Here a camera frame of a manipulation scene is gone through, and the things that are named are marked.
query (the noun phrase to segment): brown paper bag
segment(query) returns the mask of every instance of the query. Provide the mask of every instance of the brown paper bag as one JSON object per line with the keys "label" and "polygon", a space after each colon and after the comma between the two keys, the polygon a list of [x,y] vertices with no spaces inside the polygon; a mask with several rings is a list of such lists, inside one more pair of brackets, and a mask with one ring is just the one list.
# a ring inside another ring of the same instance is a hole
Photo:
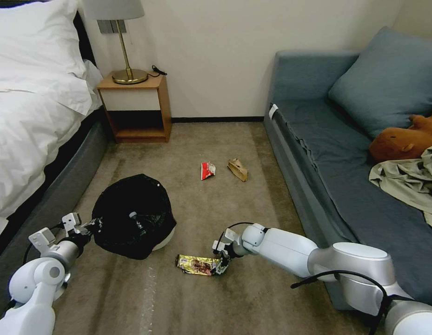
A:
{"label": "brown paper bag", "polygon": [[242,163],[234,158],[232,160],[228,160],[228,168],[233,172],[233,174],[241,179],[242,181],[246,181],[248,178],[248,171],[245,167],[242,166]]}

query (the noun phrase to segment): blue sofa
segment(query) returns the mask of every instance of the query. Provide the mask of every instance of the blue sofa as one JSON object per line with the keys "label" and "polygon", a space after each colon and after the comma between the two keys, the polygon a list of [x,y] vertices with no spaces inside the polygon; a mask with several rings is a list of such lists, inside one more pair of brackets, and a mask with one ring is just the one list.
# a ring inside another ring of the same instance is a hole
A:
{"label": "blue sofa", "polygon": [[[327,97],[358,55],[278,52],[265,128],[307,237],[321,248],[352,241],[387,251],[401,287],[432,305],[432,229],[368,181],[372,140]],[[326,288],[336,309],[350,309],[337,283]]]}

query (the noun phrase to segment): gold snack wrapper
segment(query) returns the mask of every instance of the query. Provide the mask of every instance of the gold snack wrapper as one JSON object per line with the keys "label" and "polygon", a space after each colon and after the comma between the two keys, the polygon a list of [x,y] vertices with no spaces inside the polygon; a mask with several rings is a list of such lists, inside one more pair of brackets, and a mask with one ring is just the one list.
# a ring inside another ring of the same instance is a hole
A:
{"label": "gold snack wrapper", "polygon": [[184,273],[192,275],[213,275],[211,270],[216,268],[219,259],[196,256],[177,255],[176,265]]}

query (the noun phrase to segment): nightstand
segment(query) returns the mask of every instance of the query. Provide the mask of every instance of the nightstand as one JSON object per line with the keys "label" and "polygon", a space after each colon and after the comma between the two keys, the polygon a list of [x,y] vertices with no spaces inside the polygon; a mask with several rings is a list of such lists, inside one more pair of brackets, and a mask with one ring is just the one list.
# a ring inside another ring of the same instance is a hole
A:
{"label": "nightstand", "polygon": [[169,141],[171,111],[165,76],[122,85],[114,83],[110,73],[98,92],[117,143]]}

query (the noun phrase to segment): lamp shade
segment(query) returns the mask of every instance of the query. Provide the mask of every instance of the lamp shade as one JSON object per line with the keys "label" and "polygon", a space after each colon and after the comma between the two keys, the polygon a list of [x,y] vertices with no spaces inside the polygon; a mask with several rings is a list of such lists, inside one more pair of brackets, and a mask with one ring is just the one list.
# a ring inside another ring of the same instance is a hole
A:
{"label": "lamp shade", "polygon": [[128,20],[145,15],[140,0],[83,0],[84,13],[92,20]]}

